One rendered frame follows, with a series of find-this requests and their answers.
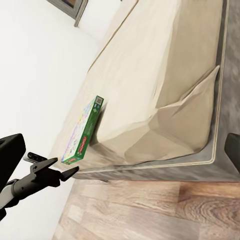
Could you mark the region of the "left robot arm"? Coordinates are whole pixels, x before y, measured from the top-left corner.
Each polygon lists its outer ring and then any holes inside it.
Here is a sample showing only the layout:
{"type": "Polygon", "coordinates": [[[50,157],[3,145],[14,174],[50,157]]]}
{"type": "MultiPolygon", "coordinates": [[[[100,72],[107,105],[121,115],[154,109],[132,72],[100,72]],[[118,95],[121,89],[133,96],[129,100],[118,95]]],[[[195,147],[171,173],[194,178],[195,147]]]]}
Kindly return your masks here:
{"type": "Polygon", "coordinates": [[[7,215],[5,208],[16,206],[20,200],[48,186],[58,187],[61,185],[60,181],[66,182],[79,171],[79,166],[64,172],[48,168],[58,161],[57,157],[47,159],[30,151],[26,151],[22,159],[32,163],[30,174],[22,180],[15,178],[6,183],[0,193],[0,221],[7,215]]]}

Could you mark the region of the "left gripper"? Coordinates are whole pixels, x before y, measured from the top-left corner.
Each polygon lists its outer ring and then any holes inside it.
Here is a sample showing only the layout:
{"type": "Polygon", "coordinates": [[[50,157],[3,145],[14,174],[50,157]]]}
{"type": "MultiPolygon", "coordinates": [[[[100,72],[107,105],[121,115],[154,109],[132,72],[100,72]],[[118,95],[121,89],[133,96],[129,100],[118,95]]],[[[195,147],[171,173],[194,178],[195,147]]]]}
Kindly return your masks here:
{"type": "Polygon", "coordinates": [[[79,166],[60,172],[48,168],[58,161],[57,157],[33,163],[30,166],[30,174],[23,177],[21,180],[21,187],[23,191],[28,195],[33,195],[40,190],[51,186],[60,186],[60,181],[66,182],[75,173],[79,171],[79,166]]]}

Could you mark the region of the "board game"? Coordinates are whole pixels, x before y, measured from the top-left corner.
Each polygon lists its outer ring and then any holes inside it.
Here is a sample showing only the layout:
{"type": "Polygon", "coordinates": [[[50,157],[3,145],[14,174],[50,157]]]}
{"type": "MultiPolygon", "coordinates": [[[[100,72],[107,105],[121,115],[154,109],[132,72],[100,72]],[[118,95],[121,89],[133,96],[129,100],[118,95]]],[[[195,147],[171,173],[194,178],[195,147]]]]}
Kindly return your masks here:
{"type": "Polygon", "coordinates": [[[104,98],[95,95],[95,98],[83,109],[61,160],[62,163],[69,166],[84,158],[103,102],[104,98]]]}

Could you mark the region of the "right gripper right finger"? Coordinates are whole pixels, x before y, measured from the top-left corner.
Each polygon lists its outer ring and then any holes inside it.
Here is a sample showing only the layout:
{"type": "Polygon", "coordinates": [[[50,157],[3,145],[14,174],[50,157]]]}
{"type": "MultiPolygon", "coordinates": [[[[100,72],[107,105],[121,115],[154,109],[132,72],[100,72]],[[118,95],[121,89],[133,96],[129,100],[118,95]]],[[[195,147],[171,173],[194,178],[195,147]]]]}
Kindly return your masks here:
{"type": "Polygon", "coordinates": [[[228,133],[224,151],[240,173],[240,135],[228,133]]]}

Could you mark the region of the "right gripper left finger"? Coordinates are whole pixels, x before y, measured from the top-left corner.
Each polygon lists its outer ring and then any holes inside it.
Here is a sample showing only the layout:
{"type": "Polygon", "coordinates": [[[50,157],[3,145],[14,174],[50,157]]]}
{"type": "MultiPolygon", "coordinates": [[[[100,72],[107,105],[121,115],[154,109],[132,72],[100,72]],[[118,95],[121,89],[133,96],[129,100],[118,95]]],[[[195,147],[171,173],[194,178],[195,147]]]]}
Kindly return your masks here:
{"type": "Polygon", "coordinates": [[[0,193],[26,153],[22,133],[0,138],[0,193]]]}

